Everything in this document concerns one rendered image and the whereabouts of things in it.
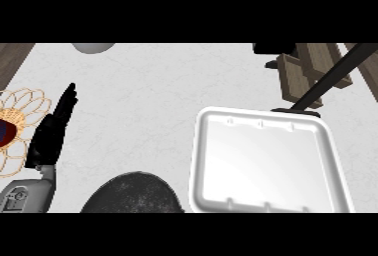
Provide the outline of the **black box-shaped object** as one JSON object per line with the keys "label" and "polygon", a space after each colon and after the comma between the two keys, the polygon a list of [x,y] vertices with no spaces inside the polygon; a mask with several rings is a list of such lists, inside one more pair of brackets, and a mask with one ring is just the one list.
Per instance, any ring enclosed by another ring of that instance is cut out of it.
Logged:
{"label": "black box-shaped object", "polygon": [[296,46],[294,43],[254,43],[252,51],[260,55],[286,54],[292,57],[298,57]]}

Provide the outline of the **dark red round fruit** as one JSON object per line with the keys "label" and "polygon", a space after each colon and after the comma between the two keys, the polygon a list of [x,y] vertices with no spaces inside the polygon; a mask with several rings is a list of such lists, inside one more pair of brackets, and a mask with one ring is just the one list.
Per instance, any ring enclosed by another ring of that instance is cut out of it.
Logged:
{"label": "dark red round fruit", "polygon": [[4,147],[16,137],[16,126],[0,119],[0,147]]}

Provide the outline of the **white rectangular tray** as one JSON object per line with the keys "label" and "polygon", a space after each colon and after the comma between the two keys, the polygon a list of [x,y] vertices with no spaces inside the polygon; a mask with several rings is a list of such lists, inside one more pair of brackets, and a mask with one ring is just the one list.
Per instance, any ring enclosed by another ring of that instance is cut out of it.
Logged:
{"label": "white rectangular tray", "polygon": [[351,213],[332,134],[320,118],[203,108],[195,123],[189,202],[199,213]]}

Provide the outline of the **grey round bowl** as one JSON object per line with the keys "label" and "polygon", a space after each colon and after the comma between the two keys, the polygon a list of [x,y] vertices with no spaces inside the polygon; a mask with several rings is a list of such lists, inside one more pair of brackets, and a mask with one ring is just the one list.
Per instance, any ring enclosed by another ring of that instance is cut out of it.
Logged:
{"label": "grey round bowl", "polygon": [[113,43],[74,43],[74,48],[84,54],[97,54],[113,47]]}

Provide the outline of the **dark grey speckled round object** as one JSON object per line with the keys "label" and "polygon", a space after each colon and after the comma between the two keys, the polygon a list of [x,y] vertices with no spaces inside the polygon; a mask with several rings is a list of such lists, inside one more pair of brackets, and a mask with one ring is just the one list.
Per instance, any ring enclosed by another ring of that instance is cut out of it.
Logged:
{"label": "dark grey speckled round object", "polygon": [[112,178],[90,196],[82,213],[183,213],[168,183],[153,174],[128,172]]}

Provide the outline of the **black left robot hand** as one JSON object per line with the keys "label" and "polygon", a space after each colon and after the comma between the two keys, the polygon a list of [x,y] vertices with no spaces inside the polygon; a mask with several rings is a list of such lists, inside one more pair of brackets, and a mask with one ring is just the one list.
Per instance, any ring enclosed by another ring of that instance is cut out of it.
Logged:
{"label": "black left robot hand", "polygon": [[76,102],[75,84],[71,83],[59,98],[53,113],[44,116],[35,128],[28,147],[26,168],[56,164],[63,145],[65,129]]}

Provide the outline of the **brown wooden slatted rack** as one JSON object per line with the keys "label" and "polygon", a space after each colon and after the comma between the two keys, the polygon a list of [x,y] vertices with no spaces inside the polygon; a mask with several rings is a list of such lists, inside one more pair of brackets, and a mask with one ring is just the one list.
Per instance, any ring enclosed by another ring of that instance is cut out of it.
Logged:
{"label": "brown wooden slatted rack", "polygon": [[296,43],[298,56],[276,58],[282,99],[295,103],[341,59],[335,43]]}

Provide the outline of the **brown wooden panel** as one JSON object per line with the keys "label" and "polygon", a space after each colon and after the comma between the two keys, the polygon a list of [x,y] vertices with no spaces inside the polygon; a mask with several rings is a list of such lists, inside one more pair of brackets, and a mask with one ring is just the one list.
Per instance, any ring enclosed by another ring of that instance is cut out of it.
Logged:
{"label": "brown wooden panel", "polygon": [[6,89],[34,43],[0,43],[0,91]]}

